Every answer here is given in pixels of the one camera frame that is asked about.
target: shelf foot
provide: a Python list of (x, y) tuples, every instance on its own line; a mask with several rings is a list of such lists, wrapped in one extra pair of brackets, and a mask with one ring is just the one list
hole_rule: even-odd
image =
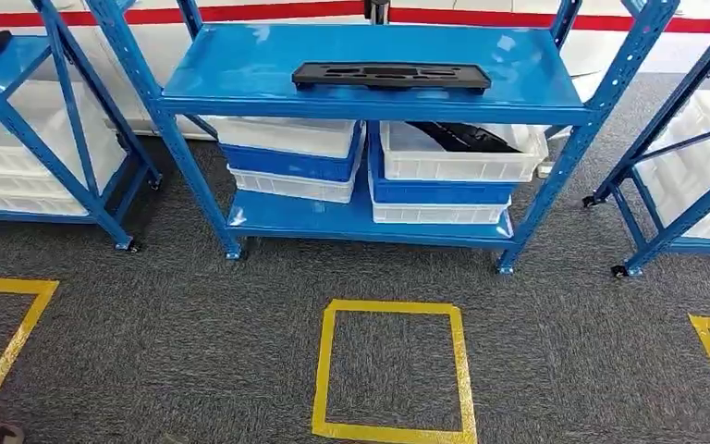
[(583, 199), (581, 199), (581, 202), (583, 203), (584, 208), (589, 208), (591, 206), (604, 204), (606, 202), (606, 199), (595, 199), (594, 195), (592, 195), (584, 197)]
[(160, 191), (162, 189), (162, 175), (160, 174), (156, 179), (148, 179), (148, 186), (154, 191)]
[(611, 267), (611, 274), (614, 278), (632, 278), (643, 274), (639, 267), (627, 268), (624, 265), (614, 265)]
[(138, 253), (140, 250), (142, 250), (142, 244), (132, 238), (129, 238), (129, 242), (117, 243), (116, 250), (126, 253)]

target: shoe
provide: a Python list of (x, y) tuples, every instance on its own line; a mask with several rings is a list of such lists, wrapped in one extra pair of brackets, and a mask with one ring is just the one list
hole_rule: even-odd
[(0, 444), (23, 444), (23, 431), (19, 427), (0, 424)]

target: red stripe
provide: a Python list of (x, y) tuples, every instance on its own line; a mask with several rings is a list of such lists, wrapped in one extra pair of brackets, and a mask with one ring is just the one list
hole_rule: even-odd
[[(200, 8), (205, 21), (291, 19), (305, 17), (356, 16), (362, 13), (362, 2), (314, 2), (281, 5), (204, 6)], [(68, 11), (61, 15), (69, 26), (95, 26), (89, 12)], [(176, 7), (163, 9), (131, 9), (127, 21), (133, 25), (182, 23)], [(450, 9), (419, 9), (394, 7), (390, 19), (404, 23), (430, 23), (474, 26), (545, 27), (554, 20), (553, 14), (530, 14), (510, 12), (462, 11)], [(0, 28), (23, 28), (42, 26), (36, 13), (0, 14)], [(577, 30), (628, 31), (632, 18), (616, 16), (579, 16)], [(710, 33), (710, 19), (674, 18), (667, 28), (670, 32)]]

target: blue metal shelf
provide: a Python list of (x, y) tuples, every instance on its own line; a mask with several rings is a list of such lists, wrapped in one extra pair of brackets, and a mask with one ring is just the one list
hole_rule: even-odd
[[(228, 259), (240, 257), (238, 237), (250, 235), (411, 242), (504, 250), (497, 263), (503, 274), (513, 272), (526, 242), (679, 5), (679, 0), (646, 0), (645, 6), (638, 0), (626, 3), (635, 15), (632, 30), (606, 80), (583, 104), (559, 55), (581, 0), (561, 0), (549, 29), (203, 24), (194, 0), (177, 0), (193, 43), (164, 88), (121, 10), (110, 0), (86, 1)], [(293, 71), (303, 62), (326, 61), (473, 64), (488, 74), (492, 85), (483, 95), (343, 85), (317, 85), (299, 92), (291, 79)], [(507, 213), (496, 226), (375, 224), (363, 185), (366, 168), (348, 205), (238, 191), (229, 217), (224, 217), (178, 129), (176, 115), (546, 124), (555, 129), (573, 126), (573, 131), (511, 234)]]
[[(710, 190), (705, 192), (689, 208), (684, 210), (675, 220), (664, 225), (657, 213), (654, 199), (646, 189), (642, 178), (635, 171), (634, 166), (644, 160), (661, 156), (681, 148), (694, 145), (710, 139), (710, 131), (677, 142), (658, 150), (647, 153), (657, 137), (667, 127), (671, 119), (677, 115), (682, 107), (690, 100), (695, 91), (710, 76), (710, 45), (685, 76), (679, 87), (668, 97), (666, 102), (652, 118), (652, 121), (643, 129), (641, 135), (632, 144), (630, 149), (622, 156), (617, 165), (608, 174), (592, 196), (584, 198), (584, 205), (594, 205), (605, 202), (613, 196), (618, 209), (628, 225), (630, 234), (635, 240), (635, 254), (623, 264), (611, 268), (615, 276), (636, 276), (643, 272), (643, 266), (655, 259), (660, 253), (710, 253), (710, 239), (685, 237), (685, 233), (710, 213)], [(631, 179), (643, 200), (643, 204), (657, 228), (656, 235), (650, 240), (646, 239), (639, 228), (630, 207), (627, 205), (620, 190), (622, 183)]]
[[(131, 2), (119, 0), (111, 7), (127, 7)], [(114, 239), (119, 250), (136, 251), (134, 239), (124, 230), (121, 221), (129, 209), (137, 191), (145, 182), (158, 189), (162, 174), (156, 169), (151, 158), (146, 154), (137, 136), (118, 110), (113, 98), (107, 92), (91, 62), (83, 54), (71, 31), (64, 23), (51, 0), (32, 0), (42, 16), (47, 37), (13, 36), (4, 51), (0, 52), (0, 122), (20, 142), (34, 154), (45, 168), (57, 179), (69, 194), (88, 211), (86, 216), (60, 216), (31, 214), (23, 212), (0, 211), (0, 220), (53, 222), (68, 224), (96, 224), (106, 230)], [(72, 172), (53, 153), (50, 147), (39, 137), (17, 109), (8, 102), (9, 95), (15, 91), (40, 64), (53, 55), (58, 84), (66, 102), (66, 111), (71, 125), (80, 165), (85, 176), (83, 186)], [(113, 177), (100, 188), (96, 183), (88, 141), (80, 119), (75, 91), (69, 76), (67, 61), (74, 66), (89, 90), (102, 106), (117, 129), (118, 141), (127, 151), (128, 156)], [(129, 185), (124, 190), (116, 208), (111, 209), (108, 200), (116, 185), (124, 178), (128, 170), (126, 165), (136, 162), (135, 173), (130, 177)]]
[[(238, 48), (228, 56), (223, 48)], [(298, 91), (304, 61), (472, 63), (484, 95), (319, 86)], [(585, 108), (548, 30), (441, 26), (204, 25), (165, 86), (178, 114), (581, 125)]]
[(496, 225), (374, 223), (367, 170), (365, 163), (358, 170), (349, 203), (238, 191), (227, 218), (229, 230), (236, 236), (403, 242), (498, 250), (513, 245), (507, 211)]
[(49, 55), (47, 37), (13, 36), (0, 53), (0, 92), (8, 97)]

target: blue crate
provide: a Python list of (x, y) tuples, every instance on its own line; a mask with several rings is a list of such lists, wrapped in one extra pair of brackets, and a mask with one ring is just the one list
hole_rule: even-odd
[(227, 157), (229, 166), (234, 169), (306, 179), (347, 182), (352, 176), (352, 168), (356, 162), (355, 157), (359, 152), (358, 145), (361, 143), (362, 127), (363, 125), (360, 121), (355, 124), (352, 142), (349, 146), (349, 154), (344, 158), (295, 154), (224, 143), (219, 143), (219, 148)]
[(380, 204), (508, 204), (514, 182), (390, 180), (385, 178), (379, 125), (369, 125), (367, 148), (374, 201)]

